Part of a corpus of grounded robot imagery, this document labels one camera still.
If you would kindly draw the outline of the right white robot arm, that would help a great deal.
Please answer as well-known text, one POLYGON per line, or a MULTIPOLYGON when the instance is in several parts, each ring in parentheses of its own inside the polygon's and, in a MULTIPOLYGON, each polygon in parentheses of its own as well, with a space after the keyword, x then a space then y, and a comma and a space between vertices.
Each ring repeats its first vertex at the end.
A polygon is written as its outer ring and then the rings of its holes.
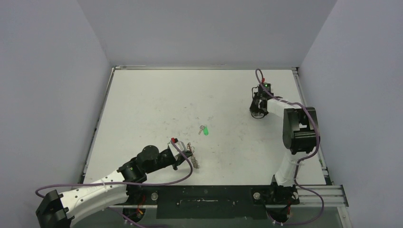
POLYGON ((274 96, 271 84, 263 83, 254 87, 250 114, 255 119, 262 119, 268 114, 282 118, 282 140, 289 151, 284 155, 278 171, 274 174, 277 186, 269 189, 269 199, 276 204, 282 203, 288 192, 284 187, 295 184, 300 159, 308 156, 317 147, 317 117, 313 107, 303 108, 299 103, 286 101, 274 96))

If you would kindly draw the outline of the large keyring with small rings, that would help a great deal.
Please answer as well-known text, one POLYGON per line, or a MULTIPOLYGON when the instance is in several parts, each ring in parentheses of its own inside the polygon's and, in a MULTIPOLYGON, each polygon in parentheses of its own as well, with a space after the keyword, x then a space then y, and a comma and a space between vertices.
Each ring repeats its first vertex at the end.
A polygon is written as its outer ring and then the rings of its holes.
POLYGON ((200 166, 199 166, 199 163, 198 163, 198 161, 196 160, 196 157, 195 157, 195 149, 194 149, 194 146, 192 146, 190 142, 187 143, 187 149, 192 153, 191 156, 190 156, 190 159, 191 159, 191 163, 192 163, 193 168, 199 169, 200 166))

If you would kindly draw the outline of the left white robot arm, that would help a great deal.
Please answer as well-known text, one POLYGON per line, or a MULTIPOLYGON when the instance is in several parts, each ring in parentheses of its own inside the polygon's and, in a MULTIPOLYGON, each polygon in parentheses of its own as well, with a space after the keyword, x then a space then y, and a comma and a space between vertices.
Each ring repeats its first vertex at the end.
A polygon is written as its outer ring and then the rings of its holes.
POLYGON ((149 173, 168 166, 177 170, 183 162, 190 163, 192 155, 193 151, 181 141, 168 143, 162 152, 148 145, 130 161, 92 183, 71 184, 72 190, 64 192, 58 192, 57 188, 68 184, 50 185, 45 195, 40 191, 46 187, 41 187, 35 191, 42 198, 36 209, 38 223, 42 228, 70 228, 107 207, 125 202, 137 204, 142 192, 135 186, 148 186, 149 173))

